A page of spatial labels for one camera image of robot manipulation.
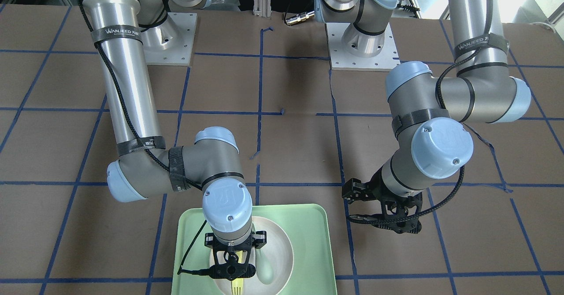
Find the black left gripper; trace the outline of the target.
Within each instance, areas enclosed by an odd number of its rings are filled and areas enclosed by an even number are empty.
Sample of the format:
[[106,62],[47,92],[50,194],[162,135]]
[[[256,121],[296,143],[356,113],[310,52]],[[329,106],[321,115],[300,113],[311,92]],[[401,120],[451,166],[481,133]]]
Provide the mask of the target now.
[[413,194],[401,185],[393,174],[390,165],[381,167],[367,183],[351,178],[342,186],[342,198],[347,203],[355,201],[378,200],[383,214],[409,214],[415,208],[415,214],[422,211],[422,195]]

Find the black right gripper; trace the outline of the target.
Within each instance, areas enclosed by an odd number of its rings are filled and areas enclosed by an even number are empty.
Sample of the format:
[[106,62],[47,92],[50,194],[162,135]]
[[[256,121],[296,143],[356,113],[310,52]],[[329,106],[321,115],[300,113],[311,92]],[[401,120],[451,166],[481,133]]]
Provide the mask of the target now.
[[[242,237],[238,241],[222,242],[214,233],[206,233],[204,237],[204,245],[211,249],[211,251],[217,252],[219,255],[220,251],[227,251],[229,253],[236,253],[237,251],[248,251],[250,253],[250,263],[254,265],[255,257],[252,256],[252,252],[255,249],[261,249],[267,243],[267,232],[266,231],[256,231],[254,228],[251,229],[247,237]],[[210,253],[210,262],[212,265],[213,257]]]

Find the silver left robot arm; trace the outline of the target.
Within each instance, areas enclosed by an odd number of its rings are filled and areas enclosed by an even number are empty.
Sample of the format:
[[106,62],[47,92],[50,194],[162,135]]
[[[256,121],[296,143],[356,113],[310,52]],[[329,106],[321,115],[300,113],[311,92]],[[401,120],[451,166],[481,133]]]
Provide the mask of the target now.
[[464,122],[496,124],[522,117],[531,91],[509,75],[497,0],[449,0],[455,62],[439,77],[405,62],[386,77],[386,99],[399,149],[367,183],[342,188],[348,202],[378,200],[382,213],[350,215],[355,223],[414,219],[449,202],[460,189],[474,143]]

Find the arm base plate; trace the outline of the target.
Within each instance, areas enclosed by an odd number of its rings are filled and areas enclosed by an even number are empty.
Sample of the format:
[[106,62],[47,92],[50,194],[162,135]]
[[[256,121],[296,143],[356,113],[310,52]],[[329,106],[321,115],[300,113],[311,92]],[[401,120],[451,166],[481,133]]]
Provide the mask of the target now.
[[146,63],[190,66],[196,25],[196,13],[169,13],[161,25],[141,32]]
[[389,71],[400,64],[390,26],[370,36],[351,23],[326,23],[333,70]]

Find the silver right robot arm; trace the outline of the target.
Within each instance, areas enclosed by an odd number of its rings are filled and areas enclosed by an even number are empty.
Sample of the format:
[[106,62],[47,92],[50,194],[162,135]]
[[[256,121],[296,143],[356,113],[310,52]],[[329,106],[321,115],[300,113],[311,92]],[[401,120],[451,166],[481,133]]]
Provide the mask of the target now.
[[[206,7],[210,0],[177,0]],[[193,146],[167,148],[161,135],[145,58],[147,32],[169,21],[168,0],[77,0],[105,68],[106,90],[119,159],[107,168],[111,194],[120,202],[189,188],[204,192],[203,211],[214,253],[250,270],[249,258],[267,243],[256,231],[232,132],[212,126]]]

